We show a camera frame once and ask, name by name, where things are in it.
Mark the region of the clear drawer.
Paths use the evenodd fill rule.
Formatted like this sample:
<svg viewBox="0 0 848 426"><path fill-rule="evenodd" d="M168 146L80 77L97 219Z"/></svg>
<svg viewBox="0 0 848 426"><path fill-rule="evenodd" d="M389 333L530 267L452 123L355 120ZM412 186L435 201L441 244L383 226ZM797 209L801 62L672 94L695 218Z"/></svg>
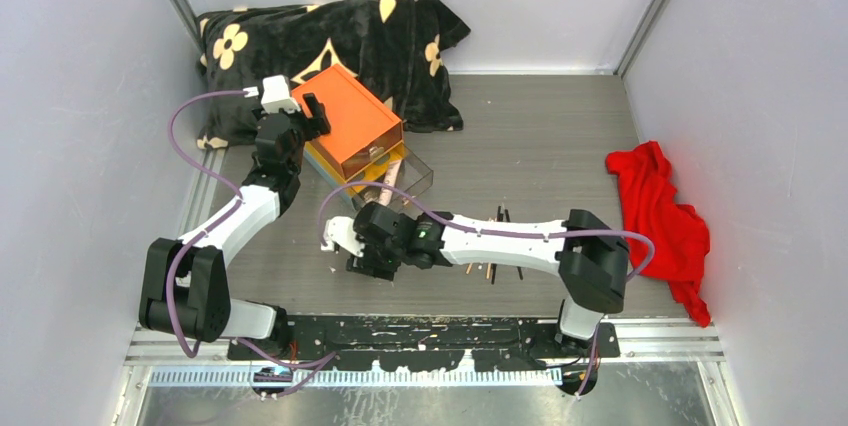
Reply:
<svg viewBox="0 0 848 426"><path fill-rule="evenodd" d="M354 181L374 181L382 183L383 176L391 160L402 159L403 165L398 178L398 188L413 197L420 196L433 184L433 170L422 161L411 149L399 143L387 154L380 157L363 171L353 177ZM375 186L355 186L349 192L352 207L360 210L368 202L378 202L380 188ZM394 199L389 208L402 211L410 204L405 197L394 193Z"/></svg>

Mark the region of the orange drawer organizer box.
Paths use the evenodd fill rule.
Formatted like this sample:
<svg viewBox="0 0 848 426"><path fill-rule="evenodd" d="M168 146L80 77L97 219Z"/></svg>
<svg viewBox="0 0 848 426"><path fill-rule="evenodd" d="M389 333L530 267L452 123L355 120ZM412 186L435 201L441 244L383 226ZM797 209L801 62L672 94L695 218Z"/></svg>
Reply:
<svg viewBox="0 0 848 426"><path fill-rule="evenodd" d="M305 160L332 187L395 178L406 159L401 119L351 73L334 65L292 91L324 106L330 133L305 145Z"/></svg>

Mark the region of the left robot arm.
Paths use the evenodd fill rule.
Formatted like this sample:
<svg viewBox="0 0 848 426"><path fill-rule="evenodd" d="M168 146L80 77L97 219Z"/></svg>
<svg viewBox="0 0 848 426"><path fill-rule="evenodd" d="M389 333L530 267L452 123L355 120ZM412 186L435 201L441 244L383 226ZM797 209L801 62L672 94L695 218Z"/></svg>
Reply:
<svg viewBox="0 0 848 426"><path fill-rule="evenodd" d="M305 145L329 134L331 126L313 93L276 99L265 90L253 112L258 121L253 166L232 200L196 229L149 246L139 322L181 340L251 339L257 351L277 359L292 343L286 311L233 299L227 266L289 209L300 188Z"/></svg>

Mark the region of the pink cream tube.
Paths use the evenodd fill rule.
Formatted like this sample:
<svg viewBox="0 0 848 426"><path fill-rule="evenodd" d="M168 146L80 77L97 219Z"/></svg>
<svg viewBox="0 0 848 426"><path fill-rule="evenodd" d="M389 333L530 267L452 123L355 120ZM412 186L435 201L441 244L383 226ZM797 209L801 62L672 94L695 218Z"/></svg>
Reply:
<svg viewBox="0 0 848 426"><path fill-rule="evenodd" d="M380 189L378 203L390 207L394 199L394 188L397 186L398 178L402 169L403 160L391 160L383 176L383 187Z"/></svg>

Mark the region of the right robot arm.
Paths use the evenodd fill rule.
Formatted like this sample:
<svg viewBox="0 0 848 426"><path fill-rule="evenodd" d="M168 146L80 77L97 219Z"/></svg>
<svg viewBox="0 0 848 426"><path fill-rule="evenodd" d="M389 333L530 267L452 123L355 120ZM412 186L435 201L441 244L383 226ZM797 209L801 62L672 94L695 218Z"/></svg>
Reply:
<svg viewBox="0 0 848 426"><path fill-rule="evenodd" d="M483 221L449 212L413 218L378 203L355 217L326 221L325 249L350 253L349 270L393 280L402 265L419 269L491 263L558 278L566 290L555 342L567 356L594 342L601 318L624 309L629 246L593 213L573 209L543 223Z"/></svg>

